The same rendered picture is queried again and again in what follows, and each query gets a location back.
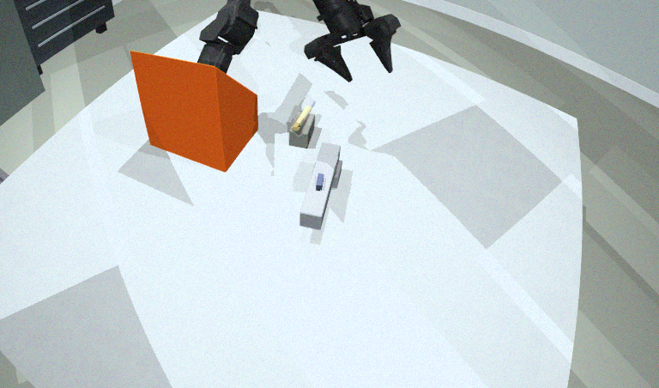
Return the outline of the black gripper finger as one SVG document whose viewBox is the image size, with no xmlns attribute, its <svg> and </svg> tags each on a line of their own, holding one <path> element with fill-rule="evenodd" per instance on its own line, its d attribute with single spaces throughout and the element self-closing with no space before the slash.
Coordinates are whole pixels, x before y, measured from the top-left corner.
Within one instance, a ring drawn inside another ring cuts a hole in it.
<svg viewBox="0 0 659 388">
<path fill-rule="evenodd" d="M 386 37 L 380 39 L 374 39 L 369 43 L 372 49 L 374 50 L 374 52 L 377 54 L 379 60 L 381 61 L 381 63 L 389 73 L 393 71 L 390 42 L 392 39 L 392 35 L 394 33 L 396 33 L 396 31 L 390 33 L 390 35 L 387 35 Z"/>
<path fill-rule="evenodd" d="M 351 72 L 349 71 L 341 54 L 341 45 L 335 47 L 334 50 L 328 52 L 326 55 L 314 58 L 314 61 L 319 61 L 335 71 L 340 77 L 344 78 L 347 82 L 353 80 Z"/>
</svg>

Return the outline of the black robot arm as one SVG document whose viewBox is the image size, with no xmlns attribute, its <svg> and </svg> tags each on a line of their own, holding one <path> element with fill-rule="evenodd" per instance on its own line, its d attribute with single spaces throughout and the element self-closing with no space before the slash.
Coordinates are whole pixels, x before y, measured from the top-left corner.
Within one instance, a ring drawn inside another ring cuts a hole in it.
<svg viewBox="0 0 659 388">
<path fill-rule="evenodd" d="M 322 9 L 341 0 L 313 0 L 317 9 Z M 251 0 L 227 0 L 212 22 L 201 32 L 199 40 L 205 42 L 198 64 L 211 65 L 225 74 L 233 55 L 239 55 L 257 30 L 259 14 L 251 5 Z M 370 6 L 354 0 L 354 13 L 359 21 L 371 22 L 374 16 Z M 218 39 L 222 37 L 225 41 Z M 228 42 L 226 42 L 228 41 Z"/>
</svg>

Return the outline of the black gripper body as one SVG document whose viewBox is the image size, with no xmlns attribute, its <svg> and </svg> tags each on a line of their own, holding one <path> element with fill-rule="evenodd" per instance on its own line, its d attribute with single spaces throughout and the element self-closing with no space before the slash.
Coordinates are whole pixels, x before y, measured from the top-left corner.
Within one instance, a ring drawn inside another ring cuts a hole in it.
<svg viewBox="0 0 659 388">
<path fill-rule="evenodd" d="M 364 36 L 370 39 L 380 39 L 390 35 L 401 24 L 392 14 L 380 16 L 365 24 L 359 21 L 354 13 L 354 1 L 341 0 L 328 7 L 319 9 L 318 21 L 324 20 L 330 33 L 317 37 L 304 47 L 304 53 L 310 58 L 318 58 L 335 49 L 335 45 L 346 43 Z M 364 27 L 362 27 L 365 25 Z M 356 34 L 356 35 L 355 35 Z M 347 38 L 342 36 L 346 35 Z"/>
</svg>

